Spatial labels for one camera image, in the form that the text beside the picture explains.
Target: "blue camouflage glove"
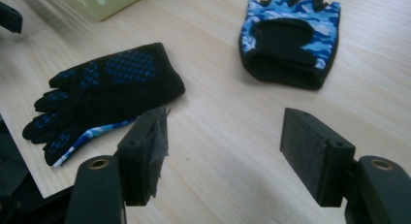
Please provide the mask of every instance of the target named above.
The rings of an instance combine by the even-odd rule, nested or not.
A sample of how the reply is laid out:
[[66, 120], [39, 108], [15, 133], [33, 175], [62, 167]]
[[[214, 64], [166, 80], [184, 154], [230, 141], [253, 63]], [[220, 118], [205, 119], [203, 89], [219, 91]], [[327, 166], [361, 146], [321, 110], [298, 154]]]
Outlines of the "blue camouflage glove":
[[339, 3], [249, 0], [239, 37], [243, 67], [257, 80], [319, 89], [338, 44]]

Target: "blue dotted pattern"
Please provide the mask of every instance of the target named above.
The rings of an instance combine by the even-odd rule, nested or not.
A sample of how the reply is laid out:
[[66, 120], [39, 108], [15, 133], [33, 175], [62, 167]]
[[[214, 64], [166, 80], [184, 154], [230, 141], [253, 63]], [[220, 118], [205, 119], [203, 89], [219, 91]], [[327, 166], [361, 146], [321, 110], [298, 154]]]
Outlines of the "blue dotted pattern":
[[302, 48], [316, 57], [315, 67], [324, 70], [336, 42], [339, 3], [333, 2], [322, 11], [315, 12], [312, 0], [300, 0], [292, 7], [288, 6], [288, 1], [271, 0], [266, 6], [256, 0], [248, 1], [247, 16], [241, 29], [242, 54], [246, 55], [256, 48], [257, 40], [252, 34], [252, 29], [258, 22], [277, 18], [297, 18], [306, 21], [313, 28], [314, 36], [310, 43]]
[[47, 153], [55, 153], [60, 148], [64, 147], [70, 140], [70, 134], [62, 133], [50, 144]]
[[44, 114], [34, 121], [35, 129], [43, 129], [46, 126], [49, 126], [57, 118], [55, 113]]
[[110, 58], [105, 69], [115, 83], [146, 81], [155, 77], [153, 60], [151, 54], [128, 50]]
[[90, 62], [84, 69], [83, 79], [80, 86], [82, 88], [86, 88], [88, 86], [98, 84], [100, 84], [99, 66], [94, 62]]
[[69, 93], [62, 90], [55, 90], [48, 94], [46, 99], [48, 101], [62, 101], [69, 98]]

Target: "black plastic part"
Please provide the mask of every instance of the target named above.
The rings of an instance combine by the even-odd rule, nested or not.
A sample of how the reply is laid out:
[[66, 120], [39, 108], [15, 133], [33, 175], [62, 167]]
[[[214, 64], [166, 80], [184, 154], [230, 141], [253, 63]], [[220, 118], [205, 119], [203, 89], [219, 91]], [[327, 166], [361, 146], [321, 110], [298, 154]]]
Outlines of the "black plastic part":
[[11, 32], [21, 33], [22, 23], [23, 17], [17, 10], [0, 2], [0, 26]]
[[0, 197], [0, 224], [12, 223], [19, 214], [19, 204], [15, 198]]
[[79, 166], [66, 224], [125, 223], [118, 160], [99, 156]]
[[164, 158], [168, 155], [164, 107], [143, 113], [118, 144], [124, 200], [128, 207], [145, 206], [155, 197]]
[[373, 224], [367, 210], [358, 210], [350, 203], [345, 208], [344, 216], [347, 224]]
[[321, 207], [340, 207], [355, 147], [310, 113], [287, 108], [281, 152]]
[[67, 206], [70, 202], [72, 190], [73, 186], [43, 199], [39, 204], [23, 213], [13, 223], [63, 223], [64, 218], [66, 217]]
[[411, 178], [395, 162], [376, 156], [359, 160], [355, 173], [374, 224], [411, 220]]

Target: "black glove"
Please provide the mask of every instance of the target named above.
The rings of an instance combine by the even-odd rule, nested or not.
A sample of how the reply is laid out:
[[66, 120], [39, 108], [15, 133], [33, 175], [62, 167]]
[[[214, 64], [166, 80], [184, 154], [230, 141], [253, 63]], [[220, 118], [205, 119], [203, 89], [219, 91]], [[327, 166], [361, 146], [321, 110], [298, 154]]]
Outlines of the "black glove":
[[338, 44], [338, 3], [249, 0], [239, 37], [243, 67], [257, 80], [319, 89]]
[[126, 125], [183, 94], [184, 84], [162, 44], [104, 56], [59, 73], [35, 103], [45, 112], [23, 130], [33, 144], [47, 143], [49, 165], [61, 165], [91, 138]]

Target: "wooden surface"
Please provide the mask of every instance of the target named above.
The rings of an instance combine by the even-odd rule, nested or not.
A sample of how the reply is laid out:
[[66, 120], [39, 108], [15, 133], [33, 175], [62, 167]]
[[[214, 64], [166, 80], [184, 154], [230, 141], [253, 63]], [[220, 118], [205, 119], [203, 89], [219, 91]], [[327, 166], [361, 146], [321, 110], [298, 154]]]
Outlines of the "wooden surface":
[[411, 174], [411, 0], [338, 1], [339, 47], [324, 87], [254, 80], [237, 48], [247, 0], [141, 0], [103, 22], [58, 0], [0, 0], [24, 16], [0, 29], [0, 113], [42, 194], [74, 183], [77, 167], [113, 154], [131, 126], [80, 149], [61, 168], [21, 136], [48, 80], [84, 61], [154, 42], [165, 45], [186, 93], [169, 115], [170, 156], [158, 194], [127, 208], [129, 223], [345, 223], [320, 208], [279, 151], [284, 109], [310, 112], [357, 147]]

